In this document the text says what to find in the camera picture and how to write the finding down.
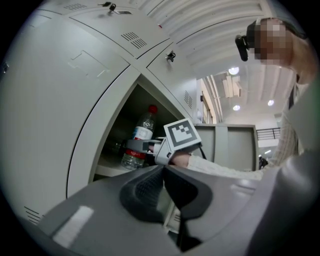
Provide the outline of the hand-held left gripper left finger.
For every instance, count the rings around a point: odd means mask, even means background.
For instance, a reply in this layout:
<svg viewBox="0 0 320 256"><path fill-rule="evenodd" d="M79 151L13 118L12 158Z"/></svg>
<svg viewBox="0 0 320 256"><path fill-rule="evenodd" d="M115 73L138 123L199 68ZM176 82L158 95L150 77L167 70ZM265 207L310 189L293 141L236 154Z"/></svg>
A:
<svg viewBox="0 0 320 256"><path fill-rule="evenodd" d="M39 223L52 256L176 256L180 250L158 209L163 168L95 181L51 209Z"/></svg>

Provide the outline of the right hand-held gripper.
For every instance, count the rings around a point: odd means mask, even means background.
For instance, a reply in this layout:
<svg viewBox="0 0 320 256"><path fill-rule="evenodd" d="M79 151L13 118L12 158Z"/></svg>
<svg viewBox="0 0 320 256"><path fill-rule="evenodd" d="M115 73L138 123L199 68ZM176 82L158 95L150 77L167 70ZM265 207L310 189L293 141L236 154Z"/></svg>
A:
<svg viewBox="0 0 320 256"><path fill-rule="evenodd" d="M168 165L176 152L191 153L202 147L202 139L189 118L166 124L163 128L165 137L161 140L129 139L126 148L138 153L152 151L157 165Z"/></svg>

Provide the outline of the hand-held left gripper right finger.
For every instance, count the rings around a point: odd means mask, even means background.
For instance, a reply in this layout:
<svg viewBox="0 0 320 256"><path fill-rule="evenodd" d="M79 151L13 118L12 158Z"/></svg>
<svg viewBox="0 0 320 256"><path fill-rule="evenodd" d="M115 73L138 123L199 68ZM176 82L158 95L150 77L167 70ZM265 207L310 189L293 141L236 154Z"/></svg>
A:
<svg viewBox="0 0 320 256"><path fill-rule="evenodd" d="M177 246L187 256L317 256L320 154L305 152L261 180L163 169L180 211Z"/></svg>

